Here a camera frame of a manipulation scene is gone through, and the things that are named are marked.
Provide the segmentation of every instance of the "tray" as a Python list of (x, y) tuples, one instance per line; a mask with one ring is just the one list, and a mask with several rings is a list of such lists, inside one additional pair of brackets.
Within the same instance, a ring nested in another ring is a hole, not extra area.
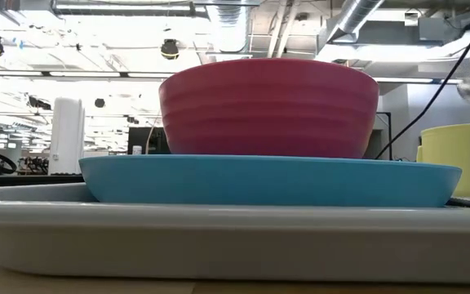
[(102, 204), (84, 184), (0, 200), (0, 266), (25, 273), (470, 283), (469, 208)]

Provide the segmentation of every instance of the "plate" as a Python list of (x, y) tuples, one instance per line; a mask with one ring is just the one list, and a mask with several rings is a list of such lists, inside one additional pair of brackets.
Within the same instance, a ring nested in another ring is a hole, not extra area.
[(232, 155), (83, 158), (104, 203), (442, 207), (461, 170), (427, 163)]

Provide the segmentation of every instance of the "stacked dishes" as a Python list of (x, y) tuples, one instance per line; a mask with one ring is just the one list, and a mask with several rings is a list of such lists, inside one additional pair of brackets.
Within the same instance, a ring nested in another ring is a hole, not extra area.
[(82, 173), (103, 202), (443, 206), (458, 168), (360, 159), (378, 95), (368, 75), (317, 61), (199, 66), (160, 89), (180, 155), (84, 158)]

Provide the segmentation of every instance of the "red bowl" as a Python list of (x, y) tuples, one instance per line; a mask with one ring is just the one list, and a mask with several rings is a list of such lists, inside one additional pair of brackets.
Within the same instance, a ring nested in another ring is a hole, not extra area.
[(173, 154), (361, 158), (379, 87), (341, 65), (251, 59), (174, 74), (159, 96)]

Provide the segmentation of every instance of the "wooden table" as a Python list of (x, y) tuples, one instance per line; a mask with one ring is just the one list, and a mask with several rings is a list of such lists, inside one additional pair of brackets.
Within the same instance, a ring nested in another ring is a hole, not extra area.
[(457, 294), (470, 286), (364, 283), (253, 283), (123, 278), (57, 278), (0, 269), (0, 294)]

